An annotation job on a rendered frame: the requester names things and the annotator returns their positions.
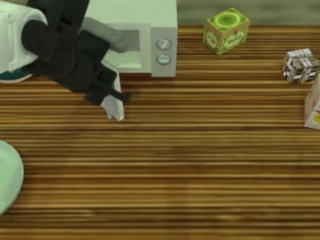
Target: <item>green box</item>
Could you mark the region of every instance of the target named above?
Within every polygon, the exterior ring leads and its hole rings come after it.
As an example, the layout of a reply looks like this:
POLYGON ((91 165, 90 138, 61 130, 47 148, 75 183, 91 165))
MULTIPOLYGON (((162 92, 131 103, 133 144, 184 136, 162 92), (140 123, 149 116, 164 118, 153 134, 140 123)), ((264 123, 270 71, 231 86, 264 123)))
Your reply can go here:
POLYGON ((249 24, 247 17, 230 8, 205 21, 203 43, 216 54, 224 54, 246 41, 249 24))

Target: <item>dial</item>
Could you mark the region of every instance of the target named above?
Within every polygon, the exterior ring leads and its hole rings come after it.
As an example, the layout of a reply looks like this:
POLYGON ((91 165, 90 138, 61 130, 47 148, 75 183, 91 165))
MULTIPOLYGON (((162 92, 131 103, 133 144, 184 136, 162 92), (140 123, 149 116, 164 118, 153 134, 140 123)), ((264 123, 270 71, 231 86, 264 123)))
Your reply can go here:
POLYGON ((162 54, 156 58, 156 61, 160 65, 168 65, 171 62, 171 57, 167 54, 162 54))
POLYGON ((157 41, 156 42, 156 46, 157 46, 158 49, 164 51, 164 50, 168 50, 168 49, 171 48, 172 42, 169 39, 164 38, 162 40, 157 41))

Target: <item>wooden tabletop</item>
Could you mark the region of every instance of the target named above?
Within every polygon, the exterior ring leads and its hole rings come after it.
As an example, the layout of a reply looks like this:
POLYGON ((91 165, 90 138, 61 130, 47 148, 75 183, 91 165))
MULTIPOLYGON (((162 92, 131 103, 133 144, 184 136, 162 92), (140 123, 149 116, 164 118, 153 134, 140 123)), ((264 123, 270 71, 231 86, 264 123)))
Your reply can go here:
POLYGON ((258 27, 217 56, 181 27, 177 77, 123 75, 123 122, 54 82, 0 86, 1 139, 25 182, 2 240, 318 240, 320 131, 287 51, 319 27, 258 27))

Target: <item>box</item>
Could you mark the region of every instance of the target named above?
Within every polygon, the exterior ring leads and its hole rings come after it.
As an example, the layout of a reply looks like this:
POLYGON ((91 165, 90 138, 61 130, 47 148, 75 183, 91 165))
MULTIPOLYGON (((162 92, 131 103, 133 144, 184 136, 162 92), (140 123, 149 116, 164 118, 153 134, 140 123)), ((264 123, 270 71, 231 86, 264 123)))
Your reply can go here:
POLYGON ((234 8, 223 11, 205 21, 203 43, 221 55, 246 41, 249 23, 249 19, 234 8))
POLYGON ((311 82, 318 69, 318 60, 309 48, 288 51, 282 64, 282 74, 292 85, 311 82))
POLYGON ((304 126, 320 129, 320 74, 316 77, 304 101, 304 126))

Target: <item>white microwave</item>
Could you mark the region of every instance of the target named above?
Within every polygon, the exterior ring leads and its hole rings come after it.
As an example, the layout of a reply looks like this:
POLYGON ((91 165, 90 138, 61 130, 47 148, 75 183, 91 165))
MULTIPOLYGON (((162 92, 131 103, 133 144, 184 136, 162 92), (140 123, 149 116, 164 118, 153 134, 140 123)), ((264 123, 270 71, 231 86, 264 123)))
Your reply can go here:
POLYGON ((102 63, 119 73, 174 77, 177 67, 177 0, 91 0, 86 17, 124 31, 127 51, 109 50, 102 63))

